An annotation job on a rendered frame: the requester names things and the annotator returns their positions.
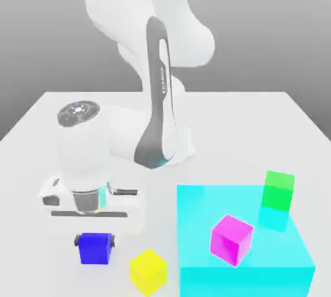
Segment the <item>small yellow cube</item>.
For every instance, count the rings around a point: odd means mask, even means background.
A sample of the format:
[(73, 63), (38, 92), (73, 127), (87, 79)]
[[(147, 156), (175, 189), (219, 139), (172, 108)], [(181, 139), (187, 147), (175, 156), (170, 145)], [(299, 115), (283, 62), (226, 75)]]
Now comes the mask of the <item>small yellow cube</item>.
[(129, 261), (129, 279), (144, 297), (150, 297), (167, 282), (167, 262), (146, 249)]

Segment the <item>small green cube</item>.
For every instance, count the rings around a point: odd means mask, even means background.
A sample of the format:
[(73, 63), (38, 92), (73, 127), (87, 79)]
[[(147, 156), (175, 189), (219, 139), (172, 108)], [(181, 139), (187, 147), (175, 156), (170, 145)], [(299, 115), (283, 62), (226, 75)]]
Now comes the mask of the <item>small green cube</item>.
[(292, 203), (294, 193), (295, 177), (268, 170), (262, 193), (262, 207), (288, 212)]

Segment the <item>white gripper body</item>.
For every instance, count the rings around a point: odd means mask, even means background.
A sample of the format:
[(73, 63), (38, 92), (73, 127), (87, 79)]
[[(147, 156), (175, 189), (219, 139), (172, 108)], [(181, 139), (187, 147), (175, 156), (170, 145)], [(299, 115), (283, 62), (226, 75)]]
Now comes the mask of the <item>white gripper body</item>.
[(142, 230), (144, 223), (143, 195), (113, 196), (106, 206), (94, 214), (80, 214), (69, 208), (49, 212), (49, 225), (52, 228), (73, 233), (134, 234)]

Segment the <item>small blue cube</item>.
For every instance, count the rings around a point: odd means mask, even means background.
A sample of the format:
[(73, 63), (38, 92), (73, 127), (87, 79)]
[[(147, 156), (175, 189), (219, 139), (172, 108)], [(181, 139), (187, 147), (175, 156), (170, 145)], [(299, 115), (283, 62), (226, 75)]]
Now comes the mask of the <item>small blue cube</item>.
[(108, 265), (112, 247), (111, 233), (82, 233), (79, 240), (81, 264)]

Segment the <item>large cyan box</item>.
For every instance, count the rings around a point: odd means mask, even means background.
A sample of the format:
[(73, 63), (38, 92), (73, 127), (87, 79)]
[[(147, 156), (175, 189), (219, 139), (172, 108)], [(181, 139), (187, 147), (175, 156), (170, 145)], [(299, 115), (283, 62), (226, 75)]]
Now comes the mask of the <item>large cyan box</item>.
[[(308, 297), (315, 264), (287, 212), (261, 207), (261, 185), (178, 185), (179, 297)], [(253, 226), (236, 266), (210, 252), (225, 216)]]

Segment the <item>small magenta cube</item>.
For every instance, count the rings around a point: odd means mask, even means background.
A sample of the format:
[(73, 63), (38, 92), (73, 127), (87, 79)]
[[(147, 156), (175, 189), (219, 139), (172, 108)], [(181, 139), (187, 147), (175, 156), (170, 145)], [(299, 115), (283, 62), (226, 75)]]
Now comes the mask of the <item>small magenta cube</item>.
[(225, 214), (211, 230), (209, 252), (238, 267), (251, 249), (253, 233), (253, 225)]

